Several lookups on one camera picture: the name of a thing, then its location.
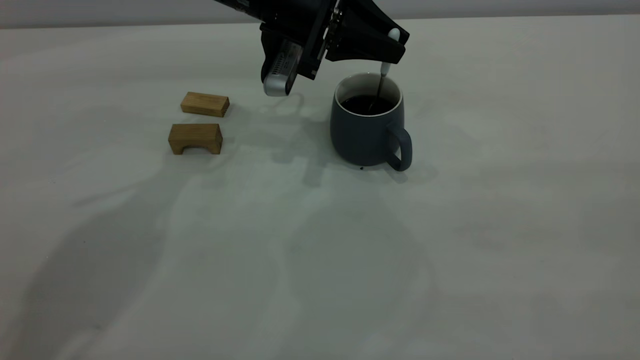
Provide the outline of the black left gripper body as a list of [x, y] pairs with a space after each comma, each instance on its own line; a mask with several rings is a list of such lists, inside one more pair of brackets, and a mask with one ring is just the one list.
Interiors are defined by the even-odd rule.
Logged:
[[265, 80], [281, 45], [289, 42], [301, 48], [297, 74], [315, 80], [343, 11], [341, 0], [261, 0], [261, 43], [265, 60], [261, 80]]

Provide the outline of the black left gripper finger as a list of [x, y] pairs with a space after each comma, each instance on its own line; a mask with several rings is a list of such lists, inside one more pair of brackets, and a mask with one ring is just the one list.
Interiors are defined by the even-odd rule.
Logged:
[[343, 60], [370, 60], [373, 62], [398, 64], [406, 52], [403, 44], [377, 45], [367, 47], [360, 43], [339, 43], [331, 47], [326, 53], [326, 59], [331, 62]]
[[358, 47], [384, 47], [392, 42], [389, 32], [396, 28], [396, 43], [405, 45], [410, 34], [382, 11], [373, 0], [341, 0], [342, 17], [336, 30], [336, 43]]

